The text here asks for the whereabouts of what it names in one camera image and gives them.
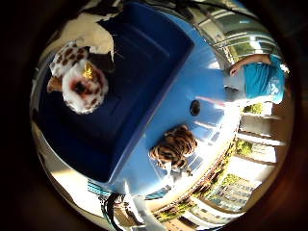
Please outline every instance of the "stuffed animal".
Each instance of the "stuffed animal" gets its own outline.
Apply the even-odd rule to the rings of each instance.
[[[103,103],[108,81],[103,72],[87,59],[88,51],[69,42],[49,65],[52,77],[47,91],[61,91],[64,102],[77,114],[92,113]]]
[[[149,157],[157,161],[157,166],[166,169],[171,163],[172,169],[185,169],[189,175],[192,171],[188,167],[187,157],[194,153],[197,142],[187,125],[181,125],[165,133],[165,138],[151,148]]]
[[[119,1],[109,0],[108,4],[112,3],[117,5]],[[108,4],[90,1],[83,8],[88,13],[81,11],[66,22],[58,38],[49,43],[40,57],[57,51],[49,65],[52,77],[47,91],[61,91],[65,104],[77,114],[91,113],[103,102],[109,87],[101,70],[115,69],[113,37],[97,23],[119,13]]]

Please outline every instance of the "person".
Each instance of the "person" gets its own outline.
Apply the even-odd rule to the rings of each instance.
[[[231,65],[224,77],[226,102],[247,106],[284,95],[285,75],[281,60],[272,54],[253,54]]]

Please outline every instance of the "blue shirt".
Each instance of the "blue shirt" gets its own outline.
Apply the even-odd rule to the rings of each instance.
[[[244,66],[245,93],[247,98],[273,95],[273,103],[282,101],[285,85],[281,62],[269,55],[271,64],[246,64]]]

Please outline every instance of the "blue plastic tub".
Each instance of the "blue plastic tub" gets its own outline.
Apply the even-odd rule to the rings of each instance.
[[[89,178],[110,182],[164,100],[193,42],[162,13],[128,3],[119,16],[101,22],[115,40],[115,72],[107,74],[108,95],[94,113],[76,115],[60,93],[39,101],[39,120],[51,147],[68,165]]]

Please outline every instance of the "tree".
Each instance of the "tree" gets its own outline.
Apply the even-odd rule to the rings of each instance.
[[[234,175],[234,174],[227,174],[226,177],[224,177],[221,185],[228,186],[228,185],[238,182],[239,180],[241,180],[241,177]]]

